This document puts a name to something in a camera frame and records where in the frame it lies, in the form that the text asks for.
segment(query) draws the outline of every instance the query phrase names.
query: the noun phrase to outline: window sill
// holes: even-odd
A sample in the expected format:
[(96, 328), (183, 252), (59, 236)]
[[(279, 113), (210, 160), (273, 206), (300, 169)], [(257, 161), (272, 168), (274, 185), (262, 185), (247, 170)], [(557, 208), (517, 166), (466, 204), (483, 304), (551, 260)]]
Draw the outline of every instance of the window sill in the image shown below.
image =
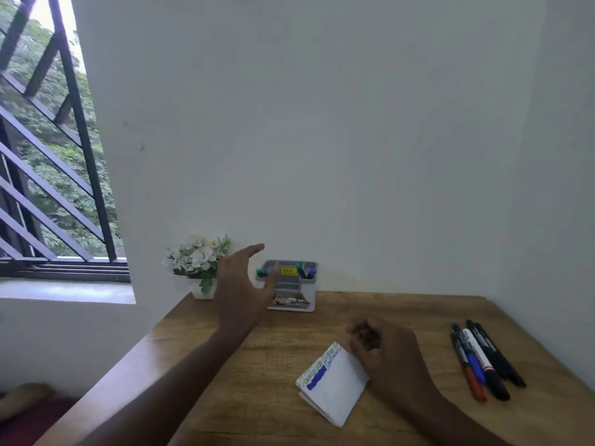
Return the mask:
[(0, 279), (0, 299), (135, 304), (130, 284)]

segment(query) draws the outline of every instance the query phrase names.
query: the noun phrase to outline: metal window bars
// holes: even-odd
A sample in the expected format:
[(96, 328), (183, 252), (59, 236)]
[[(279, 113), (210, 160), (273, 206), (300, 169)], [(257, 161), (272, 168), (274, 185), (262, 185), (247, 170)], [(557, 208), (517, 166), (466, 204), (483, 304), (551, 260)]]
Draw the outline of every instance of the metal window bars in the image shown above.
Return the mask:
[[(118, 258), (109, 224), (108, 213), (100, 186), (93, 149), (85, 120), (76, 73), (68, 38), (64, 28), (58, 0), (48, 0), (54, 22), (51, 36), (41, 58), (26, 85), (21, 84), (8, 71), (11, 59), (29, 21), (36, 0), (21, 0), (13, 20), (4, 33), (0, 47), (0, 77), (28, 103), (52, 122), (56, 129), (77, 145), (83, 153), (88, 176), (87, 183), (75, 170), (63, 162), (44, 142), (29, 131), (18, 119), (0, 106), (0, 277), (67, 278), (99, 281), (130, 281), (126, 259)], [(36, 96), (57, 54), (60, 54), (68, 93), (56, 114)], [(74, 114), (76, 131), (65, 124), (70, 112)], [(94, 202), (99, 226), (82, 214), (33, 167), (18, 156), (11, 145), (8, 126), (16, 130), (56, 168), (71, 179)], [(61, 209), (75, 218), (98, 238), (107, 251), (107, 258), (93, 257), (72, 236), (58, 226), (47, 213), (30, 201), (26, 181), (30, 179), (51, 197)], [(77, 257), (57, 256), (46, 245), (41, 225), (69, 247)]]

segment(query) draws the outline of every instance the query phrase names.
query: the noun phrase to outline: desk organizer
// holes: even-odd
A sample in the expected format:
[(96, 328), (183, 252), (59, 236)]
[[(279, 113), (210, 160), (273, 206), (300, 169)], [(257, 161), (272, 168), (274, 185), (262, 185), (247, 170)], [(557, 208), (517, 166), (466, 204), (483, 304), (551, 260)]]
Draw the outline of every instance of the desk organizer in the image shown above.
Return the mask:
[[(257, 285), (264, 285), (264, 281), (267, 279), (266, 273), (274, 265), (275, 260), (268, 260), (257, 270)], [(318, 263), (279, 260), (279, 274), (279, 281), (275, 285), (275, 294), (267, 309), (313, 312), (316, 306), (315, 286), (318, 277)]]

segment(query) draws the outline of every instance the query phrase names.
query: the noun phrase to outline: blue marker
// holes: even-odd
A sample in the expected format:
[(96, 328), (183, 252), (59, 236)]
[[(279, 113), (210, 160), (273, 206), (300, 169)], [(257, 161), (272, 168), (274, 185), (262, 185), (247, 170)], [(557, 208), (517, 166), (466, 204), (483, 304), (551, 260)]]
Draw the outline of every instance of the blue marker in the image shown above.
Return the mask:
[(453, 322), (452, 331), (457, 337), (461, 339), (461, 344), (463, 345), (463, 349), (465, 350), (465, 354), (469, 359), (469, 364), (471, 365), (471, 369), (473, 370), (473, 374), (475, 374), (477, 381), (480, 382), (482, 385), (485, 385), (486, 376), (481, 370), (480, 362), (477, 360), (473, 347), (471, 346), (471, 344), (469, 344), (467, 337), (465, 337), (465, 335), (463, 334), (463, 330), (461, 330), (461, 328), (456, 322)]

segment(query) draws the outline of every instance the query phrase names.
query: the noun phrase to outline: flower pot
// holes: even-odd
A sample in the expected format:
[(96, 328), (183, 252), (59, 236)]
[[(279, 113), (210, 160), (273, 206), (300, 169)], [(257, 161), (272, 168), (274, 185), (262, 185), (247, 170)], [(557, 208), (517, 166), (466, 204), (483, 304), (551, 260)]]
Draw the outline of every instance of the flower pot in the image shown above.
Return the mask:
[(206, 294), (202, 292), (202, 280), (198, 278), (189, 278), (188, 290), (192, 293), (195, 299), (212, 299), (217, 288), (217, 278), (213, 278), (213, 284)]

